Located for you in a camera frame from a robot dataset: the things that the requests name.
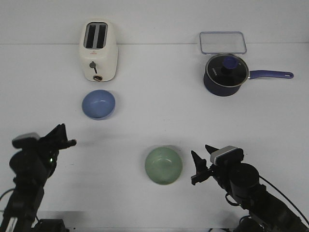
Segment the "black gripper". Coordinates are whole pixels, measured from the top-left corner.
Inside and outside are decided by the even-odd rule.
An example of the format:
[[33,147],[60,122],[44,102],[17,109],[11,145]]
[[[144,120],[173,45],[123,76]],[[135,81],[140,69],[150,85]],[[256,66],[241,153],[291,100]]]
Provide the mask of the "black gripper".
[[[205,149],[211,157],[216,157],[218,155],[218,149],[213,146],[205,145]],[[212,176],[222,189],[224,189],[225,191],[231,190],[227,168],[216,166],[214,164],[211,165],[210,168],[207,168],[207,161],[205,159],[202,159],[193,150],[191,151],[191,155],[196,168],[196,174],[191,177],[192,185],[195,186],[196,183],[202,183]]]
[[62,123],[39,140],[37,151],[44,165],[56,167],[59,151],[76,144],[76,140],[67,140],[66,126]]

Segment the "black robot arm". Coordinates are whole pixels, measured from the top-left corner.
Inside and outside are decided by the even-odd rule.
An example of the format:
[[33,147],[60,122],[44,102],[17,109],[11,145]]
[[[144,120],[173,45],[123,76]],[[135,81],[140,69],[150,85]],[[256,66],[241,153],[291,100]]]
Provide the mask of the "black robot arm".
[[18,149],[9,166],[15,173],[15,188],[3,212],[2,232],[67,232],[62,219],[39,219],[37,212],[44,196],[44,186],[54,173],[59,151],[75,146],[67,138],[65,124],[59,124],[46,136],[26,133],[12,140]]
[[258,170],[243,162],[243,149],[226,146],[217,149],[206,145],[210,154],[211,166],[195,151],[191,152],[196,174],[191,177],[192,185],[213,177],[233,201],[232,206],[248,210],[249,215],[239,221],[237,232],[307,232],[308,224],[298,217],[288,206],[270,194],[265,185],[260,184]]

